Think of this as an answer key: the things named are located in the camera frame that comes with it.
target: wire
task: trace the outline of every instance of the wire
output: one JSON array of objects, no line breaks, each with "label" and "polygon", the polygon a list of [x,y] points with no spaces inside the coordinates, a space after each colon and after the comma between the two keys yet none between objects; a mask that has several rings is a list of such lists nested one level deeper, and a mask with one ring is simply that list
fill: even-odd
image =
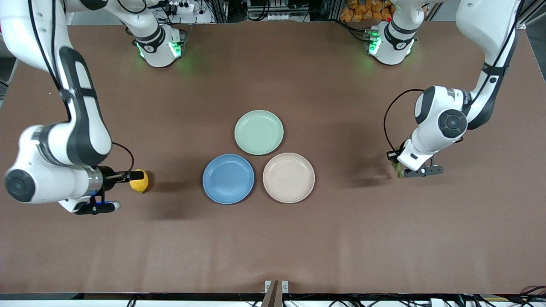
[{"label": "wire", "polygon": [[474,294],[474,296],[477,297],[479,300],[484,301],[486,304],[488,304],[488,305],[491,306],[491,307],[497,307],[497,306],[491,304],[488,300],[484,299],[484,298],[483,298],[481,295],[479,295],[479,294]]},{"label": "wire", "polygon": [[55,87],[60,91],[61,86],[59,85],[59,82],[57,81],[57,77],[55,76],[55,74],[53,73],[53,70],[51,69],[51,65],[49,64],[48,57],[45,55],[44,47],[41,44],[40,36],[38,35],[38,30],[36,29],[36,21],[34,19],[34,10],[32,9],[32,0],[28,0],[28,12],[31,18],[32,31],[34,32],[34,37],[36,39],[36,42],[38,43],[38,48],[40,49],[41,56],[44,58],[45,65],[48,68],[49,74],[53,78]]},{"label": "wire", "polygon": [[133,153],[131,152],[131,150],[129,150],[129,148],[121,145],[120,143],[112,142],[112,144],[125,149],[125,151],[127,151],[127,153],[131,156],[131,167],[129,167],[129,170],[126,172],[126,173],[129,173],[130,171],[133,170],[133,166],[135,166],[135,157],[133,156]]},{"label": "wire", "polygon": [[251,307],[256,307],[256,304],[258,304],[258,302],[261,302],[260,300],[257,300],[256,302],[254,302],[254,304],[251,305]]},{"label": "wire", "polygon": [[212,4],[210,4],[207,0],[205,0],[205,3],[206,3],[206,6],[209,8],[210,15],[214,18],[214,22],[215,22],[215,23],[218,23],[217,18],[216,18],[216,14],[219,14],[218,11],[215,10],[215,9],[212,7]]},{"label": "wire", "polygon": [[[529,11],[530,8],[533,7],[533,5],[535,5],[539,0],[534,0],[533,2],[531,2],[524,10],[522,10],[522,14],[527,14],[527,11]],[[534,8],[534,10],[529,14],[529,16],[532,16],[538,9],[541,8],[541,5],[538,5]]]},{"label": "wire", "polygon": [[57,24],[56,18],[57,18],[57,10],[55,8],[57,1],[51,1],[52,7],[51,7],[51,62],[53,66],[53,73],[55,74],[55,78],[57,79],[57,82],[59,81],[59,70],[57,68],[57,56],[55,55],[55,26]]},{"label": "wire", "polygon": [[[495,62],[493,62],[492,67],[496,67],[498,64],[498,61],[501,59],[501,55],[504,53],[506,46],[508,45],[508,41],[510,41],[510,37],[512,36],[512,33],[515,31],[515,27],[518,24],[518,16],[521,14],[521,9],[523,8],[523,2],[524,0],[521,0],[518,6],[518,10],[515,13],[514,16],[514,23],[512,24],[512,28],[510,29],[510,32],[508,32],[508,36],[506,36],[505,43],[502,45],[501,51],[498,53],[497,58],[495,59]],[[476,96],[474,99],[470,102],[470,104],[473,104],[476,99],[478,99],[479,95],[482,93],[483,89],[485,88],[485,85],[487,84],[487,80],[489,79],[489,74],[485,77],[482,86],[478,90],[478,93],[476,93]]]},{"label": "wire", "polygon": [[328,307],[332,307],[332,306],[334,306],[334,304],[335,304],[335,303],[341,303],[341,304],[343,304],[343,306],[345,306],[345,307],[349,307],[349,305],[345,304],[345,302],[344,302],[344,301],[342,301],[342,300],[338,300],[338,299],[337,299],[337,300],[335,300],[335,301],[333,301],[333,302],[332,302],[332,303],[330,304],[330,306],[328,306]]},{"label": "wire", "polygon": [[268,14],[269,14],[269,9],[271,8],[271,3],[269,3],[269,0],[263,0],[264,2],[264,9],[262,11],[262,13],[260,14],[260,16],[256,19],[253,19],[253,18],[250,18],[250,17],[247,17],[246,19],[248,20],[252,20],[252,21],[262,21],[264,20]]},{"label": "wire", "polygon": [[338,25],[340,25],[340,26],[344,27],[345,29],[347,29],[347,31],[349,31],[349,33],[356,40],[358,40],[359,42],[362,42],[362,43],[372,43],[373,42],[373,40],[359,38],[358,36],[356,36],[356,34],[353,33],[353,31],[358,32],[358,33],[364,33],[365,30],[363,30],[363,29],[357,29],[357,28],[349,27],[346,23],[344,23],[342,21],[339,21],[337,19],[329,19],[328,21],[333,21],[333,22],[337,23]]},{"label": "wire", "polygon": [[123,6],[123,4],[121,4],[121,0],[117,0],[117,2],[120,4],[120,6],[127,12],[131,13],[131,14],[140,14],[142,13],[143,11],[145,11],[147,8],[148,8],[148,4],[146,3],[146,0],[142,0],[142,2],[144,3],[144,7],[142,8],[142,10],[140,11],[131,11],[129,9],[127,9],[126,7]]},{"label": "wire", "polygon": [[368,307],[374,306],[375,304],[379,303],[380,300],[383,300],[383,297],[378,298],[375,302],[373,302],[373,303],[371,303],[370,305],[368,305]]},{"label": "wire", "polygon": [[424,92],[424,91],[425,90],[421,90],[421,89],[418,89],[418,88],[412,88],[411,90],[404,91],[402,94],[400,94],[396,98],[394,98],[393,102],[391,102],[389,104],[389,107],[387,108],[387,111],[385,111],[385,116],[383,117],[383,131],[385,132],[385,138],[387,139],[387,142],[389,143],[389,146],[393,151],[396,151],[396,150],[394,149],[393,144],[390,142],[389,136],[387,135],[387,114],[389,114],[390,108],[398,100],[398,98],[402,97],[404,94],[409,93],[409,92]]},{"label": "wire", "polygon": [[133,294],[133,296],[131,296],[131,299],[129,300],[129,302],[127,303],[127,307],[135,307],[135,305],[137,304],[137,299],[138,298],[141,298],[141,299],[144,299],[144,296],[142,294]]},{"label": "wire", "polygon": [[305,14],[305,16],[304,16],[304,21],[307,18],[307,16],[309,16],[310,13],[313,13],[313,12],[318,11],[318,10],[320,10],[320,8],[316,8],[316,9],[314,9],[312,11],[310,11],[309,8],[307,8],[307,14]]},{"label": "wire", "polygon": [[519,295],[524,296],[524,295],[527,295],[527,294],[531,294],[531,293],[533,293],[534,291],[537,291],[537,290],[540,290],[540,289],[546,289],[546,286],[534,287],[533,289],[527,290],[527,291],[525,291],[525,292],[523,292],[523,293],[520,293]]},{"label": "wire", "polygon": [[344,28],[346,28],[348,30],[351,30],[351,31],[360,32],[360,33],[365,32],[365,30],[363,30],[363,29],[357,29],[357,28],[350,27],[346,22],[343,22],[343,21],[340,21],[340,20],[337,20],[337,19],[329,19],[328,21],[333,21],[333,22],[337,23],[338,25],[341,25],[342,27],[344,27]]}]

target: black cable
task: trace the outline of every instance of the black cable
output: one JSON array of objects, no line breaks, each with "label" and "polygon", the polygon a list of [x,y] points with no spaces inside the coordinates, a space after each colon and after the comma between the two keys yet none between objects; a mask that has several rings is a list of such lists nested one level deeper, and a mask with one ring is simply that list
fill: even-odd
[{"label": "black cable", "polygon": [[371,303],[370,305],[368,305],[368,307],[374,306],[375,304],[379,303],[379,301],[382,300],[382,299],[383,299],[382,297],[378,298],[375,302],[373,302],[373,303]]},{"label": "black cable", "polygon": [[57,82],[59,81],[59,69],[57,68],[57,56],[55,55],[55,26],[56,26],[56,18],[57,18],[57,11],[56,11],[56,3],[57,1],[51,1],[52,7],[51,7],[51,62],[53,66],[53,73],[55,74],[55,78],[57,79]]},{"label": "black cable", "polygon": [[146,3],[146,0],[142,0],[142,2],[144,3],[144,8],[142,8],[142,10],[140,10],[140,11],[131,11],[131,10],[127,9],[126,7],[123,6],[123,4],[121,4],[121,0],[117,0],[117,2],[120,4],[122,9],[124,9],[125,11],[127,11],[127,12],[129,12],[131,14],[140,14],[140,13],[142,13],[143,11],[145,11],[148,8],[148,4]]},{"label": "black cable", "polygon": [[436,10],[434,11],[434,13],[432,14],[432,16],[430,16],[427,20],[430,20],[432,21],[432,19],[434,17],[436,17],[436,14],[438,13],[438,11],[440,10],[440,8],[442,7],[443,5],[443,2],[442,3],[437,3],[438,7],[436,8]]},{"label": "black cable", "polygon": [[307,9],[307,14],[305,14],[305,16],[304,16],[304,21],[305,21],[305,19],[307,18],[307,16],[308,16],[310,13],[313,13],[313,12],[315,12],[315,11],[318,11],[319,9],[320,9],[320,8],[316,8],[316,9],[314,9],[314,10],[312,10],[312,11],[310,11],[309,9]]},{"label": "black cable", "polygon": [[497,307],[497,306],[491,304],[488,300],[484,299],[484,298],[483,298],[481,295],[479,295],[479,294],[474,294],[474,296],[477,297],[479,300],[484,301],[486,304],[488,304],[488,305],[491,306],[491,307]]},{"label": "black cable", "polygon": [[49,74],[53,78],[55,87],[60,91],[61,86],[59,85],[59,82],[57,81],[57,78],[55,77],[55,74],[53,73],[53,70],[51,69],[51,65],[49,64],[48,57],[45,55],[44,47],[41,44],[40,36],[38,36],[38,29],[36,29],[36,21],[34,19],[34,10],[32,9],[32,0],[28,0],[28,12],[31,18],[32,31],[34,32],[34,37],[36,39],[36,42],[38,43],[38,48],[40,49],[41,56],[44,58],[45,65],[48,68]]},{"label": "black cable", "polygon": [[167,14],[167,11],[165,10],[165,7],[161,6],[161,9],[163,10],[163,12],[165,13],[165,16],[167,17],[167,24],[172,25],[173,23],[171,22],[171,19],[169,17],[169,14]]},{"label": "black cable", "polygon": [[344,27],[345,29],[348,29],[348,30],[351,30],[351,31],[360,32],[360,33],[364,33],[364,32],[365,32],[365,30],[353,28],[353,27],[349,26],[346,22],[343,22],[343,21],[341,21],[341,20],[329,19],[328,21],[333,21],[333,22],[337,23],[338,25],[341,25],[341,26]]},{"label": "black cable", "polygon": [[534,287],[533,289],[530,289],[530,290],[528,290],[528,291],[525,291],[525,292],[523,292],[523,293],[520,293],[519,295],[524,296],[524,295],[527,295],[527,294],[531,294],[531,293],[533,293],[534,291],[537,291],[537,290],[540,290],[540,289],[546,289],[546,286]]},{"label": "black cable", "polygon": [[[512,28],[510,29],[510,32],[508,32],[508,36],[506,37],[505,43],[502,45],[501,51],[498,53],[497,58],[495,59],[495,62],[493,62],[493,65],[491,67],[496,67],[498,61],[501,59],[501,55],[504,53],[506,46],[508,45],[508,42],[510,41],[510,37],[512,36],[512,33],[515,31],[515,27],[518,24],[518,16],[521,13],[521,9],[523,7],[523,0],[519,3],[518,10],[515,13],[514,17],[514,23],[512,24]],[[476,99],[478,99],[479,95],[482,93],[483,89],[485,88],[485,85],[487,84],[487,80],[489,79],[490,75],[487,75],[482,83],[482,86],[478,90],[478,93],[474,97],[474,99],[470,102],[470,104],[473,104]]]},{"label": "black cable", "polygon": [[254,302],[254,304],[252,304],[252,307],[256,307],[256,304],[258,304],[258,302],[261,302],[261,301],[257,300],[256,302]]},{"label": "black cable", "polygon": [[482,305],[479,303],[478,298],[476,298],[476,296],[472,296],[472,300],[474,301],[475,307],[482,307]]},{"label": "black cable", "polygon": [[256,19],[253,19],[253,18],[250,18],[250,17],[247,17],[248,20],[252,20],[252,21],[262,21],[264,20],[268,14],[269,14],[269,9],[271,7],[271,3],[269,3],[269,0],[263,0],[264,2],[264,9],[262,11],[262,13],[260,14],[260,16]]},{"label": "black cable", "polygon": [[409,92],[424,92],[424,91],[425,90],[421,90],[421,89],[418,89],[418,88],[412,88],[411,90],[404,91],[402,94],[400,94],[396,98],[394,98],[393,102],[391,102],[389,104],[389,107],[387,108],[387,111],[385,111],[385,116],[383,117],[383,131],[385,132],[385,138],[387,139],[387,142],[389,143],[389,146],[393,151],[396,151],[396,150],[394,149],[394,146],[390,142],[389,136],[387,135],[387,114],[389,114],[390,108],[398,100],[398,98],[402,97],[404,94],[409,93]]},{"label": "black cable", "polygon": [[207,0],[205,0],[206,6],[209,8],[210,15],[214,17],[214,22],[218,23],[217,15],[222,15],[222,13],[218,12],[215,8],[212,7],[212,4],[210,4]]},{"label": "black cable", "polygon": [[[531,3],[525,8],[525,10],[522,10],[521,13],[522,13],[522,14],[527,14],[527,11],[528,11],[530,8],[532,8],[533,5],[534,5],[535,3],[537,3],[538,1],[540,1],[540,0],[534,0],[533,2],[531,2]],[[540,5],[537,6],[537,7],[535,7],[535,9],[529,14],[529,16],[532,16],[532,15],[533,15],[538,9],[540,9],[540,8],[541,8]]]},{"label": "black cable", "polygon": [[337,19],[330,19],[328,21],[333,21],[335,23],[337,23],[338,25],[344,27],[345,29],[347,29],[347,31],[349,31],[349,33],[356,39],[358,40],[359,42],[362,42],[362,43],[372,43],[373,40],[369,40],[369,39],[362,39],[360,37],[358,37],[356,34],[353,33],[354,32],[358,32],[358,33],[364,33],[365,30],[362,30],[362,29],[357,29],[357,28],[353,28],[353,27],[349,27],[346,23],[342,22],[342,21],[339,21]]},{"label": "black cable", "polygon": [[359,299],[358,294],[356,294],[354,297],[352,295],[347,296],[347,300],[353,304],[355,307],[366,307]]},{"label": "black cable", "polygon": [[405,304],[406,306],[408,307],[411,307],[411,304],[413,304],[413,306],[417,307],[417,306],[420,306],[420,307],[429,307],[430,304],[418,304],[415,300],[408,300],[408,299],[404,299],[403,297],[401,297],[400,295],[384,295],[383,297],[387,297],[387,298],[390,298],[390,299],[395,299],[397,300],[398,302],[402,303],[402,304]]},{"label": "black cable", "polygon": [[332,306],[334,306],[334,304],[335,304],[335,303],[341,303],[341,304],[343,304],[343,306],[345,306],[345,307],[349,307],[349,305],[345,304],[345,302],[344,302],[344,301],[342,301],[342,300],[338,300],[338,299],[337,299],[337,300],[335,300],[335,301],[333,301],[333,302],[332,302],[332,303],[330,304],[330,306],[328,306],[328,307],[332,307]]},{"label": "black cable", "polygon": [[121,145],[120,143],[112,142],[112,144],[125,149],[125,151],[127,151],[127,153],[129,153],[129,155],[131,156],[131,167],[129,167],[129,170],[127,171],[127,173],[129,173],[133,170],[133,166],[135,165],[135,157],[133,156],[133,153],[131,152],[131,150],[129,150],[129,148]]},{"label": "black cable", "polygon": [[135,305],[137,304],[137,299],[138,298],[141,298],[141,299],[144,299],[144,296],[142,294],[133,294],[133,296],[131,296],[131,299],[129,300],[129,302],[127,303],[127,307],[135,307]]}]

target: green plate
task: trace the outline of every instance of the green plate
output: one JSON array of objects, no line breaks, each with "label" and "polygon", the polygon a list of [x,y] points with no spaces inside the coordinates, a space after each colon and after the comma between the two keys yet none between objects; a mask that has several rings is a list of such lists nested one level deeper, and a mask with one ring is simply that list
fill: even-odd
[{"label": "green plate", "polygon": [[237,145],[251,155],[265,155],[282,142],[284,128],[278,117],[265,110],[250,111],[235,125]]}]

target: blue plate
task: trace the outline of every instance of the blue plate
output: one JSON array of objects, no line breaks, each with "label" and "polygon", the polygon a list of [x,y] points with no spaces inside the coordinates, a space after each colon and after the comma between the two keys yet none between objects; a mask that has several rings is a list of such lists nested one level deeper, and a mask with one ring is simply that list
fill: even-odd
[{"label": "blue plate", "polygon": [[203,189],[219,204],[231,205],[248,196],[254,186],[254,170],[239,155],[228,153],[214,158],[203,173]]}]

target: pink plate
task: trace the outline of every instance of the pink plate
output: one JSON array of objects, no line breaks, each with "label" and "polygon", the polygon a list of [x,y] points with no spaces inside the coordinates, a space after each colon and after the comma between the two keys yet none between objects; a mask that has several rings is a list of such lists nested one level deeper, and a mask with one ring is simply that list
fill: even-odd
[{"label": "pink plate", "polygon": [[281,153],[264,169],[265,190],[281,203],[304,200],[313,191],[314,170],[309,161],[297,153]]}]

